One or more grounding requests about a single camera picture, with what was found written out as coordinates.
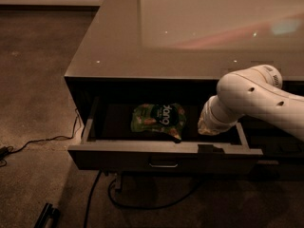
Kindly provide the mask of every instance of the snack bag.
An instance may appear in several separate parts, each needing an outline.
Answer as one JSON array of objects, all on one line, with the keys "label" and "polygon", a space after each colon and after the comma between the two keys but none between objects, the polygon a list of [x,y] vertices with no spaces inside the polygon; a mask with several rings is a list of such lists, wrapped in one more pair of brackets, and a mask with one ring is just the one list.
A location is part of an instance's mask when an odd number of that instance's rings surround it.
[{"label": "snack bag", "polygon": [[181,141],[185,123],[184,110],[179,104],[141,104],[133,111],[131,130],[161,132]]}]

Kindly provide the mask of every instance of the desk top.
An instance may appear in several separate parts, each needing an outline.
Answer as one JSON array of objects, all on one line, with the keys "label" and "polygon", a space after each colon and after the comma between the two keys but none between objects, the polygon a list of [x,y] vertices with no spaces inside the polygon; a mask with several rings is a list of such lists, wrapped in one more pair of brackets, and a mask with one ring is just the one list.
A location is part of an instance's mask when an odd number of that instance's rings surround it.
[{"label": "desk top", "polygon": [[304,80],[304,0],[104,0],[66,77],[219,79],[260,64]]}]

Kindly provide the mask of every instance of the gray floor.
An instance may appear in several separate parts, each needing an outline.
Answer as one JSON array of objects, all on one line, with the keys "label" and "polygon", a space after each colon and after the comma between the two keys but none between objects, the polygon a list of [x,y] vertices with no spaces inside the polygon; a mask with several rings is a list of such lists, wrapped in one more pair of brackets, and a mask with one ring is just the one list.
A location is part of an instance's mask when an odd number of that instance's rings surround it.
[{"label": "gray floor", "polygon": [[[64,73],[93,18],[90,11],[0,11],[0,146],[69,136],[75,105]],[[71,141],[31,144],[0,168],[0,227],[33,227],[46,202],[58,227],[82,227],[96,171],[80,171]],[[87,227],[304,227],[304,183],[205,180],[183,202],[161,210],[129,210],[107,196],[101,176]],[[191,177],[126,177],[117,200],[161,205],[187,193]]]}]

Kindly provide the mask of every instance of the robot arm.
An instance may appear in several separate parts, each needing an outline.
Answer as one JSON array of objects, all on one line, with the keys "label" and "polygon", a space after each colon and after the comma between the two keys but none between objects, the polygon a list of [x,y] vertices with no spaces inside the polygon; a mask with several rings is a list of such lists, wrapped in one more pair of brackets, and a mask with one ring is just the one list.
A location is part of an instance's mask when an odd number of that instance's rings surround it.
[{"label": "robot arm", "polygon": [[199,133],[217,135],[249,115],[294,135],[304,142],[304,97],[281,90],[282,77],[273,66],[253,66],[224,75],[217,96],[205,104]]}]

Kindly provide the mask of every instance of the drawer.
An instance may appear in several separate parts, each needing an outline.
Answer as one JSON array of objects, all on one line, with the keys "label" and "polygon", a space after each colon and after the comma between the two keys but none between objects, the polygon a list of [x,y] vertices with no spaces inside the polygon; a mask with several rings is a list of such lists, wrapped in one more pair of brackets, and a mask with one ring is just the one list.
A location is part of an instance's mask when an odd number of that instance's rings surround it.
[{"label": "drawer", "polygon": [[105,172],[247,174],[263,155],[248,147],[241,124],[220,136],[201,136],[201,105],[183,104],[187,124],[182,141],[165,134],[130,130],[137,104],[103,103],[96,97],[82,142],[68,148],[80,169]]}]

